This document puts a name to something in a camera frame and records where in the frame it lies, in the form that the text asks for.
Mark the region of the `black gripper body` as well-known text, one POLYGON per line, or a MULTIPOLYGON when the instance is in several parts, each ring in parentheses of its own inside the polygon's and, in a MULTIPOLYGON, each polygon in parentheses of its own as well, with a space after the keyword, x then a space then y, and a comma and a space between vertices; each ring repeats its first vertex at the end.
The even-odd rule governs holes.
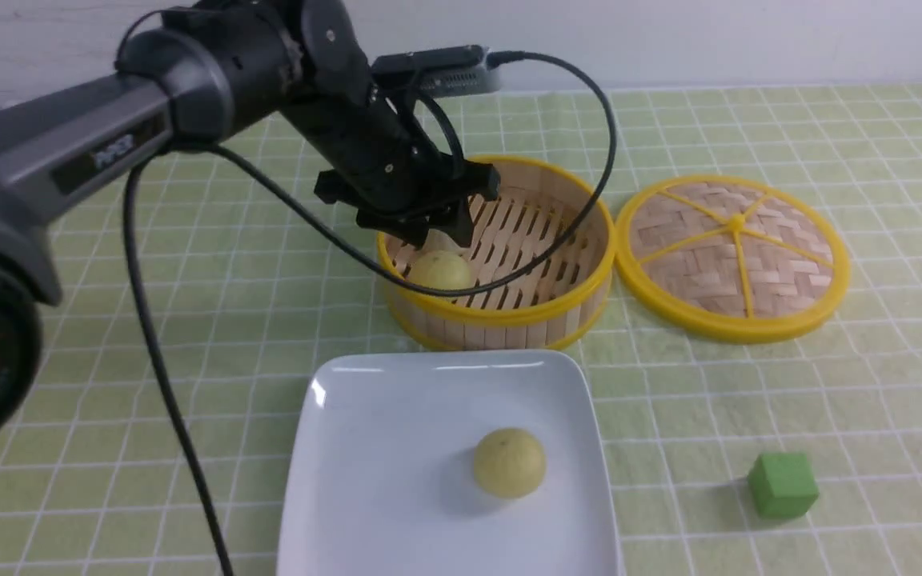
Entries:
POLYGON ((359 99, 314 92, 282 106, 282 116, 329 165, 317 177, 315 197, 369 219, 431 220, 440 229, 463 219, 452 213, 461 202, 498 199, 496 167, 439 152, 413 113, 394 104, 369 88, 359 99))

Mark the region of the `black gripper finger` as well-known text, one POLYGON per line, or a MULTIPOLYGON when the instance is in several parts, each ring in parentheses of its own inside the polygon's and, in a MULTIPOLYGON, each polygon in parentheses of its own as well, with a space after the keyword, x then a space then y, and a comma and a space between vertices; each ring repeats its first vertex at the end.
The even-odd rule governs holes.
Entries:
POLYGON ((425 222, 391 222, 385 226, 385 233, 414 248, 424 248, 429 235, 425 222))

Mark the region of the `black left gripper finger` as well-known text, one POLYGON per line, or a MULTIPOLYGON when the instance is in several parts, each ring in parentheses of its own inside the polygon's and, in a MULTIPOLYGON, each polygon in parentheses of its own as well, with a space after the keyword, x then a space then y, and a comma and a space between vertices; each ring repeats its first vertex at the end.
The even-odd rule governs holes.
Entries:
POLYGON ((439 213, 439 232, 459 249, 471 247, 475 223, 468 204, 451 204, 439 213))

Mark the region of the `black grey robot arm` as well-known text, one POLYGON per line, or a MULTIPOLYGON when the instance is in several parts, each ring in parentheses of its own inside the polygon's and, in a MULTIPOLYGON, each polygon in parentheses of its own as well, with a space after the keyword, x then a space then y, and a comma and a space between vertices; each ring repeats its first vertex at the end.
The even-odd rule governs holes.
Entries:
POLYGON ((123 40, 112 75, 0 110, 0 427, 39 368, 38 305, 62 298, 48 227, 159 154, 278 113, 331 165, 324 202, 407 243, 469 245, 464 203, 495 199, 500 175, 433 149, 389 76, 403 62, 373 72, 340 1, 201 1, 123 40))

